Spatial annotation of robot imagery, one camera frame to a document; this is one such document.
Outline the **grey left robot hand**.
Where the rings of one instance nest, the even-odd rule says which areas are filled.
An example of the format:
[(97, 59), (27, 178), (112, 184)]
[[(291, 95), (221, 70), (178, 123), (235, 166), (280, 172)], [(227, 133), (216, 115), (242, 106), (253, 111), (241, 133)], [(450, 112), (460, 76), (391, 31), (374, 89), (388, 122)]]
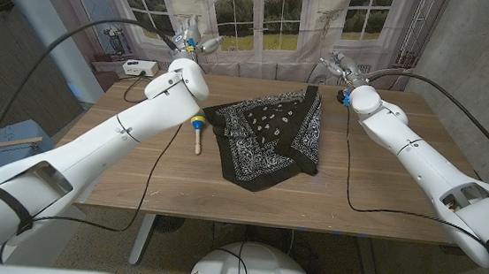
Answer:
[(204, 41), (199, 30), (199, 24), (200, 20), (196, 15), (184, 19), (173, 38), (175, 49), (172, 58), (174, 60), (187, 58), (199, 63), (198, 57), (200, 55), (205, 56), (214, 53), (222, 45), (225, 39), (223, 35)]

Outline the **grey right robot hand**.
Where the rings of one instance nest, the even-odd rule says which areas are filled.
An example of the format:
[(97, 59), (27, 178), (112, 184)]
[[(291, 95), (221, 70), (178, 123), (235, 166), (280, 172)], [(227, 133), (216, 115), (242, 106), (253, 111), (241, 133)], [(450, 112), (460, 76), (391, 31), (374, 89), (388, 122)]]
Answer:
[(368, 80), (363, 77), (356, 62), (342, 52), (331, 51), (331, 59), (321, 57), (319, 61), (333, 76), (342, 78), (349, 86), (358, 88), (368, 86)]

